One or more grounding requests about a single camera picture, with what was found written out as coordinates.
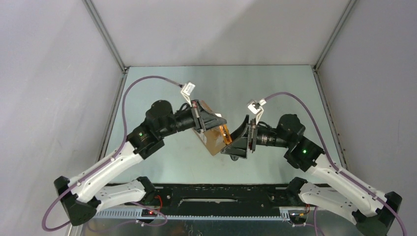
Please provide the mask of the brown cardboard express box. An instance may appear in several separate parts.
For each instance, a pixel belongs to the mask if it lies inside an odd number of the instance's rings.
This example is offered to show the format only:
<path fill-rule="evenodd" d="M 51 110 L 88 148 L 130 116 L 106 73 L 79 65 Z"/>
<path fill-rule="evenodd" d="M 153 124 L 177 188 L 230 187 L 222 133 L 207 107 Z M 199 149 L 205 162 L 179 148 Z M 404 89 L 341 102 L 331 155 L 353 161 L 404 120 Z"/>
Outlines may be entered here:
<path fill-rule="evenodd" d="M 204 108 L 206 108 L 207 110 L 215 113 L 216 115 L 218 115 L 220 117 L 223 117 L 220 113 L 214 112 L 206 104 L 205 101 L 203 101 L 203 100 L 199 100 L 199 101 L 201 102 L 201 104 L 203 105 Z M 212 156 L 215 156 L 215 155 L 219 154 L 220 151 L 222 150 L 222 148 L 225 146 L 220 126 L 214 128 L 214 129 L 211 129 L 209 131 L 205 131 L 203 133 L 198 133 L 197 131 L 194 130 L 194 128 L 192 130 L 197 135 L 197 137 L 200 139 L 200 141 L 202 142 L 202 144 L 206 148 L 206 150 Z"/>

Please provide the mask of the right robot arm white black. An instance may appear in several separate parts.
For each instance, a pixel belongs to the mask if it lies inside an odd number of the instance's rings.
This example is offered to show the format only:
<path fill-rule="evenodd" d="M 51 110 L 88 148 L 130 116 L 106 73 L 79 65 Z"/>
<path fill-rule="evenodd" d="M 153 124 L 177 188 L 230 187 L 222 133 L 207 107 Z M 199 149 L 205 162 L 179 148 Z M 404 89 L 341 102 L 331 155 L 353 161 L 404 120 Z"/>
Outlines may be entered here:
<path fill-rule="evenodd" d="M 385 236 L 396 219 L 402 197 L 377 190 L 327 157 L 323 148 L 304 136 L 305 126 L 295 114 L 283 115 L 275 128 L 246 117 L 221 151 L 233 160 L 246 159 L 257 146 L 285 148 L 284 158 L 295 169 L 319 178 L 331 187 L 321 189 L 296 177 L 287 186 L 286 199 L 337 214 L 365 236 Z"/>

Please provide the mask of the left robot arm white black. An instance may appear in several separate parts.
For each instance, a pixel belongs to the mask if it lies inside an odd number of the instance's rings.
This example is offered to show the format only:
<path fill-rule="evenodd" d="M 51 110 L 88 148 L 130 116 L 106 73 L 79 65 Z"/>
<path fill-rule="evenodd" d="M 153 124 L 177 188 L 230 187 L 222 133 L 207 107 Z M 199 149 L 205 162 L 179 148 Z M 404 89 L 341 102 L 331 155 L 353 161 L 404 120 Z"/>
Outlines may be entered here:
<path fill-rule="evenodd" d="M 163 139 L 184 130 L 199 133 L 226 124 L 226 119 L 193 100 L 186 109 L 173 112 L 170 102 L 158 100 L 146 111 L 144 121 L 129 133 L 121 146 L 86 171 L 54 181 L 60 202 L 73 226 L 87 223 L 98 212 L 128 202 L 149 205 L 155 200 L 153 184 L 146 177 L 108 186 L 119 174 L 144 161 L 164 146 Z"/>

